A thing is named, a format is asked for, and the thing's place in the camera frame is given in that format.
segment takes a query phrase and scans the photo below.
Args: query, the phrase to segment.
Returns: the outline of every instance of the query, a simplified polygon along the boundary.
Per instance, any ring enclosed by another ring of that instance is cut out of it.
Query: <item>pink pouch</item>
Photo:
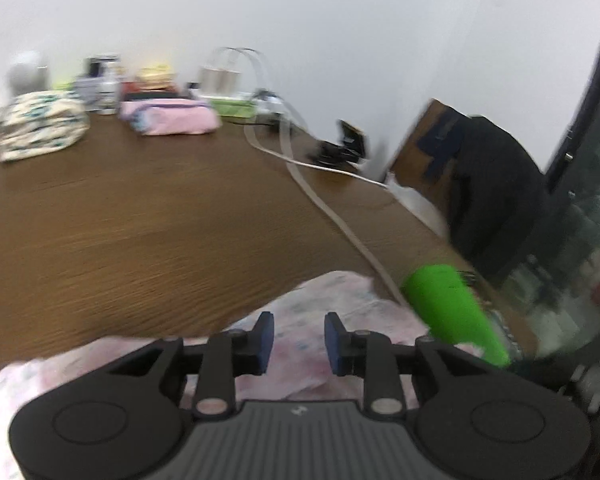
[[[190,99],[126,101],[121,104],[120,118],[143,135],[205,134],[221,126],[209,104]]]

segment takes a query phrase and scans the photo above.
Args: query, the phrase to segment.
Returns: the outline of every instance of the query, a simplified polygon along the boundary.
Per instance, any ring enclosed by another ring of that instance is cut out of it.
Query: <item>circular disc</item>
[[[25,405],[9,430],[14,457],[48,480],[120,480],[153,470],[175,449],[182,419],[141,380],[74,381]]]
[[[548,480],[569,472],[590,441],[568,400],[519,378],[467,376],[426,402],[416,432],[447,470],[480,480]]]

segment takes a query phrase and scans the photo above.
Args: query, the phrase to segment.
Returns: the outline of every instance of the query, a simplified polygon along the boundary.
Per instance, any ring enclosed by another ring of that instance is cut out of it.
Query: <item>pink cloth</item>
[[[120,118],[131,121],[143,135],[206,134],[221,126],[213,108],[191,99],[125,101]]]
[[[362,380],[331,373],[324,348],[324,315],[337,312],[347,330],[382,332],[394,343],[413,344],[427,327],[413,310],[381,300],[372,280],[354,272],[335,271],[301,283],[284,296],[234,323],[251,329],[264,310],[274,315],[275,339],[267,373],[235,381],[244,399],[362,399]],[[205,339],[186,340],[199,344]],[[8,427],[16,410],[38,395],[105,365],[149,339],[105,337],[46,360],[15,363],[0,371],[0,480],[22,480],[8,443]],[[479,352],[469,347],[474,354]],[[196,378],[189,377],[181,406],[190,406]],[[409,376],[402,385],[409,407],[418,405]]]

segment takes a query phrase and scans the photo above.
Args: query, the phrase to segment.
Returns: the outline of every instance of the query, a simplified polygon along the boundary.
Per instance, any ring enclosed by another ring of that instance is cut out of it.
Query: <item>white patterned bag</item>
[[[71,146],[89,127],[78,94],[32,92],[18,96],[1,123],[0,162],[19,160]]]

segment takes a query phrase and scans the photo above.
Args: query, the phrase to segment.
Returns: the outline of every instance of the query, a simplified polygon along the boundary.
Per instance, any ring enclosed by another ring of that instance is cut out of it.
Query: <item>black jacket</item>
[[[451,243],[493,278],[544,214],[544,175],[516,139],[484,117],[457,118],[445,138],[458,147],[447,218]],[[438,153],[448,158],[443,145]]]

